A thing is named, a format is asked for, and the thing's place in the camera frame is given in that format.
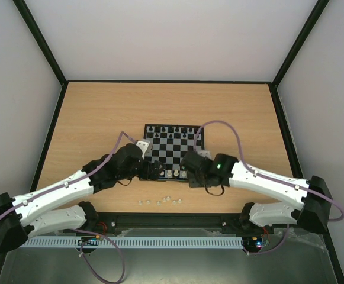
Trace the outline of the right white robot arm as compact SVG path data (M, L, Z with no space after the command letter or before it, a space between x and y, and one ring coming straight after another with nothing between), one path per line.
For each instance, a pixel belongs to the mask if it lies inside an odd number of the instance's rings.
M245 231L291 224L316 234L327 232L331 196L320 177L294 179L244 165L226 154L210 159L192 151L186 153L180 165L188 174L190 187L240 188L276 199L271 204L244 205L237 223Z

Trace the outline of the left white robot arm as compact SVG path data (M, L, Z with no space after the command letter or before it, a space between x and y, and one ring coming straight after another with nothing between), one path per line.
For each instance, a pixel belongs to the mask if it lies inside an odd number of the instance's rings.
M13 251L30 238L52 231L93 229L98 214L90 202L67 209L60 206L112 188L123 180L157 180L165 164L147 159L148 148L146 141L128 143L43 189L15 197L7 192L0 194L0 253Z

